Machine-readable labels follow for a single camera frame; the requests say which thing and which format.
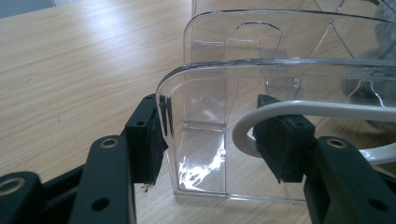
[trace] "plastic container wall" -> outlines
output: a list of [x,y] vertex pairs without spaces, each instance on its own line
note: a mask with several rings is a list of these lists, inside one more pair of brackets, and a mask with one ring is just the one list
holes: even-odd
[[300,10],[208,12],[184,34],[184,62],[240,59],[396,59],[390,21]]
[[[231,137],[235,123],[256,109],[259,94],[281,101],[394,109],[395,90],[395,62],[253,60],[178,68],[157,90],[174,192],[303,203],[302,184],[279,185],[263,159],[235,147]],[[395,139],[394,122],[327,118],[326,114],[307,118],[316,125],[317,137],[342,137],[358,148],[380,147],[378,139],[389,144]]]

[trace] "black plastic part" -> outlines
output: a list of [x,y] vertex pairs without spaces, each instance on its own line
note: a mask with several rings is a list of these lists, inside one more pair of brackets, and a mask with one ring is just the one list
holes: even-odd
[[163,140],[155,94],[143,98],[122,132],[131,152],[135,183],[155,184],[167,145]]
[[[396,195],[352,144],[320,137],[314,158],[325,186],[307,177],[304,191],[314,223],[395,223]],[[330,197],[327,205],[323,190]]]
[[79,166],[43,184],[46,202],[38,223],[65,224],[68,222],[82,171],[83,166]]
[[0,177],[0,223],[33,223],[39,215],[43,188],[37,174],[18,172]]
[[[279,102],[268,95],[259,95],[258,107]],[[278,181],[302,182],[303,152],[312,146],[315,126],[304,116],[287,115],[255,125],[253,135],[257,149]]]
[[69,223],[136,223],[128,154],[123,136],[92,144]]

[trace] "wood grain surface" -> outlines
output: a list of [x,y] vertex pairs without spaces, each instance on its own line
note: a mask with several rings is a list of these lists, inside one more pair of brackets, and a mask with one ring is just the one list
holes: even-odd
[[[0,20],[0,175],[83,164],[183,64],[190,18],[189,0],[84,0]],[[138,223],[310,223],[301,204],[175,196],[166,159],[135,193]]]

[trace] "white cable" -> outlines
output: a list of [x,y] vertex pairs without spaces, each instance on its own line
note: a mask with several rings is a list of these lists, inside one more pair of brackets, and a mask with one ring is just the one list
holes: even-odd
[[[244,153],[261,158],[256,142],[248,137],[248,131],[257,123],[283,115],[312,115],[346,119],[366,119],[396,122],[396,108],[368,105],[348,105],[313,101],[284,101],[249,112],[236,122],[233,128],[233,143]],[[380,164],[396,161],[396,143],[384,147],[360,150],[370,163]]]

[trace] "wooden table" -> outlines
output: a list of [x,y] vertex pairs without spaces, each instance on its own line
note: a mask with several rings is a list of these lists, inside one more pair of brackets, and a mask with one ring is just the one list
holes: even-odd
[[[0,20],[0,175],[46,182],[119,134],[140,100],[183,64],[189,0],[84,0]],[[309,223],[305,205],[175,196],[166,160],[135,186],[139,223]]]

